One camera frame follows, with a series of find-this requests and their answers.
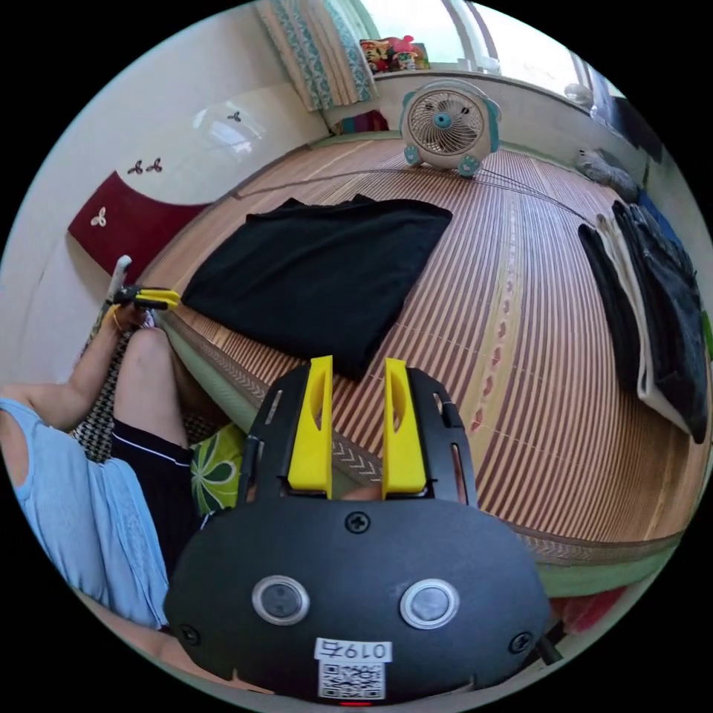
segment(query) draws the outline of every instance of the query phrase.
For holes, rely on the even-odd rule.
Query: cable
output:
[[[254,195],[262,195],[264,193],[271,193],[273,191],[284,190],[286,188],[293,188],[296,186],[304,186],[304,185],[308,185],[309,183],[318,183],[319,181],[323,181],[323,180],[332,180],[334,178],[349,178],[350,176],[370,175],[370,174],[374,174],[374,173],[400,173],[400,174],[408,174],[408,175],[415,176],[418,178],[431,178],[435,175],[447,176],[447,177],[452,176],[455,180],[463,180],[463,178],[461,178],[460,176],[456,176],[455,173],[449,174],[447,172],[441,171],[439,169],[433,169],[428,166],[422,166],[417,171],[414,171],[413,168],[360,169],[360,170],[356,170],[356,171],[346,171],[343,173],[330,174],[328,176],[317,176],[314,178],[306,178],[304,180],[296,180],[296,181],[292,181],[289,183],[281,183],[278,186],[270,186],[269,188],[257,189],[254,191],[250,191],[248,193],[236,192],[233,195],[235,196],[235,198],[240,200],[242,198],[249,198]],[[509,181],[515,185],[502,186],[499,183],[493,183],[492,181],[482,180],[480,178],[481,173],[488,174],[495,178],[500,178],[505,181]],[[506,175],[497,173],[495,171],[490,171],[488,169],[481,169],[479,171],[479,173],[472,179],[472,182],[478,183],[482,186],[491,186],[492,188],[501,188],[503,190],[511,191],[513,193],[518,193],[520,195],[529,195],[531,198],[539,198],[542,201],[546,201],[547,203],[555,205],[558,208],[561,208],[561,209],[571,213],[572,215],[575,215],[577,218],[579,218],[581,221],[585,222],[587,225],[596,227],[589,218],[586,218],[581,213],[577,212],[574,208],[570,208],[568,205],[565,205],[561,201],[556,200],[556,198],[552,198],[551,196],[547,195],[546,193],[544,193],[536,188],[532,188],[531,186],[528,186],[526,183],[523,183],[522,181],[519,181],[516,178],[511,178],[510,176],[506,176]]]

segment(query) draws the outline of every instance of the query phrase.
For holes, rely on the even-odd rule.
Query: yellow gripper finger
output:
[[[312,359],[287,482],[332,497],[332,357]]]
[[[426,487],[416,411],[406,362],[385,360],[384,476],[381,494],[417,495]]]
[[[165,302],[170,307],[176,307],[180,303],[180,295],[173,290],[161,290],[156,287],[142,287],[137,297]]]

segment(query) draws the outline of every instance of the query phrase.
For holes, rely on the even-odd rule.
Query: blue shirt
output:
[[[27,442],[27,479],[15,493],[45,553],[72,587],[124,619],[160,628],[168,576],[134,471],[88,460],[72,436],[27,406],[0,399]]]

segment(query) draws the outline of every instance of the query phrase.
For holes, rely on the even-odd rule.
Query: knee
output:
[[[122,366],[136,362],[146,364],[165,363],[171,356],[171,344],[166,333],[156,327],[135,331],[126,346]]]

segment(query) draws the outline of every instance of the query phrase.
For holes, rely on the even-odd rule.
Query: label sticker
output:
[[[332,700],[384,700],[385,664],[319,662],[319,696]]]
[[[327,663],[391,663],[391,642],[318,638],[314,657]]]

